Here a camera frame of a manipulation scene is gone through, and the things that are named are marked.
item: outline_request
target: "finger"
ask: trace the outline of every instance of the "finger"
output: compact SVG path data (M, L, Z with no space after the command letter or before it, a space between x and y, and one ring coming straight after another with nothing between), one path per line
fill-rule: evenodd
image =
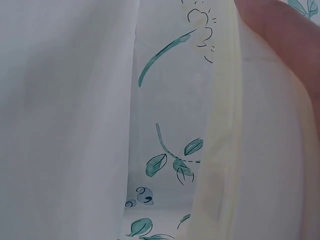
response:
M244 22L263 37L320 99L320 28L279 0L234 0Z

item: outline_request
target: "sheer white curtain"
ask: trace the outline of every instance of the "sheer white curtain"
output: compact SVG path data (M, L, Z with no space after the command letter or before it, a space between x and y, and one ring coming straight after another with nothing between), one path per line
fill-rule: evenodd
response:
M138 6L1 1L1 239L117 239Z

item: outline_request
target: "teal stem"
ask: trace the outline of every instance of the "teal stem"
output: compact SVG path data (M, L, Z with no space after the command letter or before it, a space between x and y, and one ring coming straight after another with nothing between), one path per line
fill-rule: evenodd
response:
M170 155L171 157L173 157L174 159L178 159L178 160L181 160L181 161L187 162L187 163L197 163L197 164L199 164L199 163L201 162L201 161L184 160L184 159L181 159L180 157L174 155L172 152L170 152L170 151L168 150L168 148L166 147L166 145L164 144L164 141L162 140L162 136L161 136L161 131L160 131L159 124L156 123L156 124L155 124L155 127L156 127L156 132L157 132L157 134L158 134L158 138L159 138L159 142L160 142L160 144L161 144L161 147L163 148L163 150L164 150L167 154L169 154L169 155Z
M141 87L142 81L144 80L145 75L147 74L147 72L150 69L150 67L155 63L155 61L158 58L160 58L163 54L168 52L170 49L172 49L173 47L175 47L175 46L177 46L177 45L179 45L181 43L185 43L191 37L191 33L193 33L195 30L192 30L192 31L188 32L187 34L184 34L184 35L178 37L176 40L173 40L164 49L162 49L160 52L158 52L156 55L154 55L148 61L148 63L143 68L143 70L141 72L141 75L139 77L139 81L138 81L139 82L139 87Z

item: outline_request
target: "teal leaf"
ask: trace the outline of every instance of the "teal leaf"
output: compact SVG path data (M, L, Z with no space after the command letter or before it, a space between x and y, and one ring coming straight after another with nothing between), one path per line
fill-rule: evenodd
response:
M149 188L141 186L141 187L138 187L135 191L138 193L136 199L140 203L143 203L144 205L154 204L153 193Z
M176 177L182 185L186 181L186 176L192 177L192 182L195 180L195 174L180 159L173 161L173 169L176 171Z
M153 228L153 223L151 219L147 217L141 218L131 223L131 233L127 234L126 236L128 237L145 236L151 232L152 228Z
M190 218L190 216L191 216L191 214L185 215L185 216L180 220L180 223L179 223L179 225L178 225L178 227L177 227L176 229L179 229L180 225L181 225L184 221L188 220L188 219Z
M296 9L303 16L308 15L304 6L302 6L302 4L298 0L288 0L288 4L294 9Z
M146 163L145 174L149 177L153 177L158 171L160 171L167 163L167 154L160 154L151 158Z
M156 234L153 236L141 236L139 239L142 240L171 240L175 239L173 236L166 235L166 234Z
M309 18L311 18L313 15L316 15L319 12L316 0L307 0L307 5L309 11Z
M200 138L193 140L192 142L188 143L187 146L184 148L184 155L191 155L201 149L204 145L204 141Z
M125 206L126 206L127 208L133 208L133 207L135 207L136 205L137 205L137 201L134 200L134 199L130 199L130 200L128 200L128 201L125 202Z

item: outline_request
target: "teal vine pattern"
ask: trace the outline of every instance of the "teal vine pattern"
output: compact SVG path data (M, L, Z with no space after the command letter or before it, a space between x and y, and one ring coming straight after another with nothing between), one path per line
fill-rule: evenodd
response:
M144 80L144 77L146 75L146 73L148 72L148 70L150 69L150 67L155 63L156 60L158 60L163 54L165 54L166 52L168 52L170 49L172 49L173 47L181 44L181 43L185 43L186 41L188 41L188 39L191 37L191 34L195 31L196 29L178 37L176 40L172 41L171 43L169 43L164 49L162 49L161 51L159 51L156 55L154 55L149 61L148 63L145 65L145 67L143 68L141 75L139 77L139 87L141 87L142 85L142 81Z
M142 203L148 206L154 204L154 201L153 201L154 194L149 188L140 186L135 191L137 192L136 199L139 203ZM137 201L135 199L130 199L125 202L125 206L127 208L134 208L137 205Z
M187 214L187 215L185 215L185 216L180 220L180 223L179 223L179 225L178 225L178 227L177 227L176 229L178 230L179 227L180 227L180 225L181 225L183 222L185 222L186 220L188 220L190 217L191 217L191 214L190 214L190 213Z
M171 151L169 151L169 149L166 147L163 141L159 124L156 123L155 127L156 127L156 132L157 132L160 145L165 153L154 156L146 163L145 174L148 177L153 177L157 172L159 172L167 164L168 155L169 155L170 157L174 158L172 167L176 172L176 177L179 180L179 182L182 185L185 185L184 182L186 181L186 177L191 177L192 178L191 182L193 182L195 180L195 174L185 163L199 164L201 161L185 160L173 154ZM191 141L185 146L184 155L188 156L199 151L203 147L203 145L204 145L204 141L200 138L197 138Z
M172 240L173 236L167 234L155 234L147 236L153 229L153 222L150 218L144 217L135 220L131 223L130 234L126 234L128 237L139 236L141 240Z
M214 48L215 46L209 43L207 43L208 40L210 40L213 36L213 29L208 25L209 23L217 23L216 17L210 17L210 11L211 8L208 9L207 11L201 11L198 9L199 7L197 6L197 1L194 1L194 6L192 7L191 10L189 10L186 14L186 19L190 24L193 24L194 22L196 22L197 20L199 20L199 16L201 16L202 19L204 19L204 25L203 26L192 26L193 30L189 31L186 34L183 34L182 36L179 36L178 38L176 38L175 40L173 40L172 42L170 42L166 47L164 47L162 50L160 50L157 54L155 54L148 62L147 64L144 66L139 79L138 79L138 85L139 87L142 86L143 80L147 74L147 72L149 71L149 69L151 68L151 66L162 56L164 55L166 52L168 52L169 50L171 50L172 48L174 48L175 46L185 43L186 41L188 41L191 38L191 35L196 32L197 30L205 30L206 34L205 36L202 38L201 43L200 44L196 44L197 48L206 48L207 46L209 46L210 50L208 50L206 52L206 54L204 55L204 59L209 62L209 63L213 63L213 60L211 60L211 54L214 53Z
M306 16L309 20L312 16L318 14L319 8L316 0L307 0L307 10L298 0L287 0L288 4L296 9L301 15Z

